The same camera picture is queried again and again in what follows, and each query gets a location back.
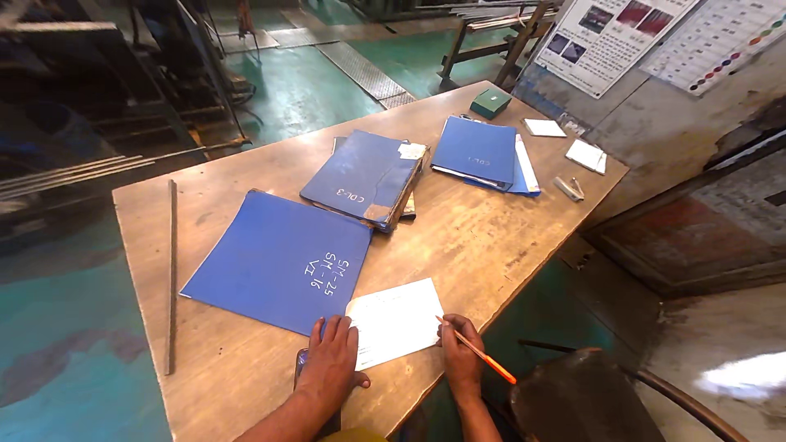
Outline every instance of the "orange pencil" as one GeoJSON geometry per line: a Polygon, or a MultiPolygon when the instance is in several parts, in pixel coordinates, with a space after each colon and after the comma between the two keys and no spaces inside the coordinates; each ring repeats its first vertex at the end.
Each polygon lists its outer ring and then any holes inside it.
{"type": "MultiPolygon", "coordinates": [[[[440,318],[439,316],[436,316],[436,318],[439,320],[440,323],[442,321],[444,321],[444,319],[440,318]]],[[[510,372],[508,372],[506,369],[502,368],[502,366],[499,365],[497,363],[497,361],[493,360],[491,358],[491,356],[487,355],[486,353],[481,352],[475,345],[472,345],[472,342],[470,342],[469,339],[464,337],[463,334],[458,333],[458,331],[456,331],[456,330],[453,330],[453,332],[456,333],[456,337],[458,338],[459,341],[463,342],[464,345],[466,345],[467,347],[469,347],[470,350],[475,352],[475,354],[478,355],[478,357],[480,357],[482,360],[486,361],[486,363],[489,364],[489,366],[491,366],[491,368],[493,368],[494,371],[496,371],[503,378],[505,378],[506,381],[510,382],[513,385],[516,384],[516,378],[513,377],[513,375],[510,374],[510,372]]]]}

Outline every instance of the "green box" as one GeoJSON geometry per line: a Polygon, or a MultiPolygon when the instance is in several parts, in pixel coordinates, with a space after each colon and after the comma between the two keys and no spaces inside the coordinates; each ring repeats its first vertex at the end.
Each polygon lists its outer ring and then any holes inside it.
{"type": "Polygon", "coordinates": [[[510,95],[499,89],[486,89],[472,101],[469,110],[488,120],[493,120],[508,107],[510,99],[510,95]]]}

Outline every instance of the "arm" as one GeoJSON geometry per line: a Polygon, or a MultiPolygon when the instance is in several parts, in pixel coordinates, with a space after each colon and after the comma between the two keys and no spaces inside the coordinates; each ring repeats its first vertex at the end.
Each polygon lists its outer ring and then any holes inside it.
{"type": "Polygon", "coordinates": [[[481,351],[483,340],[472,322],[464,316],[450,314],[445,315],[444,319],[437,333],[441,338],[437,345],[442,345],[445,350],[445,375],[461,417],[464,440],[502,442],[486,404],[480,397],[483,361],[469,347],[458,341],[454,330],[458,330],[481,351]]]}
{"type": "Polygon", "coordinates": [[[308,359],[292,395],[273,413],[252,426],[235,442],[310,442],[355,386],[367,389],[369,377],[354,371],[358,359],[358,329],[347,316],[333,316],[319,333],[324,318],[311,330],[308,359]]]}

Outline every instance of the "concrete wall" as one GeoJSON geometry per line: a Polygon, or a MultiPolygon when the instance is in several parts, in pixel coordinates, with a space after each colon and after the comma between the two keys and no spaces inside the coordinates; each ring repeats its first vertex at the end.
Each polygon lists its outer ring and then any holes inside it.
{"type": "MultiPolygon", "coordinates": [[[[786,95],[785,72],[782,39],[701,98],[634,67],[596,100],[534,64],[513,94],[550,118],[576,121],[585,139],[630,167],[588,218],[591,227],[699,174],[721,137],[786,95]]],[[[726,148],[751,136],[726,137],[726,148]]]]}

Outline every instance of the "table surface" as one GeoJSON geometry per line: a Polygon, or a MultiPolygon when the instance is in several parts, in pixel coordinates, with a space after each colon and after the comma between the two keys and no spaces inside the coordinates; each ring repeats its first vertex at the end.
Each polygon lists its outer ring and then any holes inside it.
{"type": "MultiPolygon", "coordinates": [[[[307,204],[298,192],[330,156],[333,137],[360,129],[435,149],[450,115],[469,112],[491,83],[481,82],[385,112],[138,182],[114,191],[128,265],[176,440],[223,442],[241,435],[292,391],[305,336],[183,297],[177,299],[175,372],[163,376],[167,330],[167,180],[178,184],[178,287],[229,226],[249,189],[307,204]]],[[[431,277],[445,312],[481,330],[523,288],[627,172],[608,158],[598,175],[565,158],[575,139],[532,137],[521,119],[545,118],[513,98],[494,124],[518,129],[542,194],[527,198],[464,184],[424,169],[415,188],[417,218],[391,234],[375,232],[354,297],[431,277]],[[576,177],[579,203],[553,184],[576,177]]],[[[368,390],[344,405],[343,427],[388,435],[443,373],[442,349],[427,348],[366,371],[368,390]]]]}

